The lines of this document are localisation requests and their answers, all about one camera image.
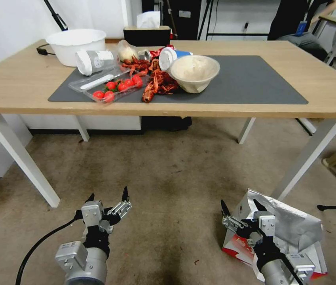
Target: tissue box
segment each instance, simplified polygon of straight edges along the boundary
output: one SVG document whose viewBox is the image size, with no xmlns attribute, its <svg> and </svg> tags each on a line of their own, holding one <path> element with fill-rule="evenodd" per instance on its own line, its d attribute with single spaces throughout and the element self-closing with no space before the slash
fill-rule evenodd
<svg viewBox="0 0 336 285">
<path fill-rule="evenodd" d="M 171 28 L 160 26 L 159 28 L 125 27 L 124 39 L 134 46 L 166 46 L 171 41 Z"/>
<path fill-rule="evenodd" d="M 306 253 L 315 265 L 315 271 L 311 278 L 315 279 L 326 275 L 327 268 L 320 244 L 323 237 L 321 220 L 251 189 L 248 189 L 232 215 L 239 220 L 253 218 L 253 212 L 257 211 L 254 199 L 275 215 L 274 241 L 280 251 L 284 254 Z M 255 253 L 248 246 L 247 240 L 230 230 L 227 230 L 222 250 L 248 266 L 256 267 L 254 266 Z M 264 277 L 257 268 L 254 268 L 254 271 L 256 277 L 264 282 Z"/>
</svg>

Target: white plastic basin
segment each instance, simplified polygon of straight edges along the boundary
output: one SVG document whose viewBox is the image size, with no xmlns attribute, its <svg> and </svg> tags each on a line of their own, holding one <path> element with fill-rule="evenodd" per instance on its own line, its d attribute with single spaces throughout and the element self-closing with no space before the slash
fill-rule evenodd
<svg viewBox="0 0 336 285">
<path fill-rule="evenodd" d="M 211 57 L 186 55 L 172 63 L 169 74 L 186 92 L 200 93 L 217 76 L 219 70 L 218 61 Z"/>
<path fill-rule="evenodd" d="M 52 47 L 58 60 L 75 67 L 75 53 L 79 50 L 103 51 L 106 49 L 106 33 L 101 30 L 77 29 L 51 34 L 45 40 Z"/>
</svg>

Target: aluminum foil bag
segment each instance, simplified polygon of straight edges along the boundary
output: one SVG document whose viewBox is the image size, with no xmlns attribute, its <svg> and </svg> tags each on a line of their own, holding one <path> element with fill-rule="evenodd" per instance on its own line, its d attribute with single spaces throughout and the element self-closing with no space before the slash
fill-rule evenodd
<svg viewBox="0 0 336 285">
<path fill-rule="evenodd" d="M 254 199 L 275 215 L 274 242 L 280 251 L 284 254 L 306 253 L 316 266 L 313 278 L 326 274 L 327 268 L 320 244 L 323 237 L 321 220 L 251 189 L 248 189 L 232 215 L 240 220 L 252 219 L 253 213 L 257 211 Z M 253 265 L 254 250 L 248 246 L 246 239 L 230 230 L 227 230 L 222 250 L 250 266 Z"/>
</svg>

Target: tissue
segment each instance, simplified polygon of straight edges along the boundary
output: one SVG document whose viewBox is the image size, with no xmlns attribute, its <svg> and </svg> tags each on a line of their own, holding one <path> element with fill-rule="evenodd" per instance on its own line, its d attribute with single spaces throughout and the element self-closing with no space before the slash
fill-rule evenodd
<svg viewBox="0 0 336 285">
<path fill-rule="evenodd" d="M 160 12 L 150 11 L 137 16 L 138 29 L 158 29 L 160 27 Z"/>
</svg>

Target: blue paper cup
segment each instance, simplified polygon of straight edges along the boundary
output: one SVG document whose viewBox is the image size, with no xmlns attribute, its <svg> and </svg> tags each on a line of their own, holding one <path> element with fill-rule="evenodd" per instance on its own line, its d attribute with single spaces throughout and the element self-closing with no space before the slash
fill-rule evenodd
<svg viewBox="0 0 336 285">
<path fill-rule="evenodd" d="M 172 49 L 170 47 L 163 48 L 159 57 L 159 65 L 161 70 L 168 70 L 169 67 L 172 65 L 173 61 L 175 61 L 179 57 L 183 57 L 186 55 L 193 55 L 193 53 L 189 51 Z"/>
</svg>

